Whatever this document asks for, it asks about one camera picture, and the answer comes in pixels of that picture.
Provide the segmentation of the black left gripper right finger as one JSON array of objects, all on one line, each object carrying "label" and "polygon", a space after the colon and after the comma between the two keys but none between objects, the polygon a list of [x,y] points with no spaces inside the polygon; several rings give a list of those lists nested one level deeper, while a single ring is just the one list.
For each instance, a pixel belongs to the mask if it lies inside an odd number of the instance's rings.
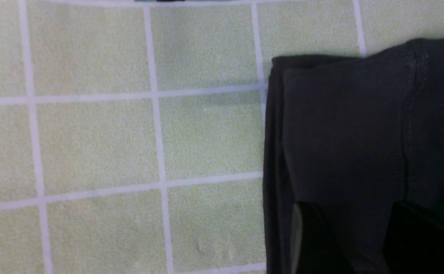
[{"label": "black left gripper right finger", "polygon": [[383,253],[391,274],[444,274],[444,217],[396,202]]}]

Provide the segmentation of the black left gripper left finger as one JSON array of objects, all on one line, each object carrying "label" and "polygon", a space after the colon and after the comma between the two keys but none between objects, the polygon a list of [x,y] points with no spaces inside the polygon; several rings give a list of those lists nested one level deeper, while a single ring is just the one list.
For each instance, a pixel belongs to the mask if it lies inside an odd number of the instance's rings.
[{"label": "black left gripper left finger", "polygon": [[354,274],[315,204],[296,202],[290,233],[292,274]]}]

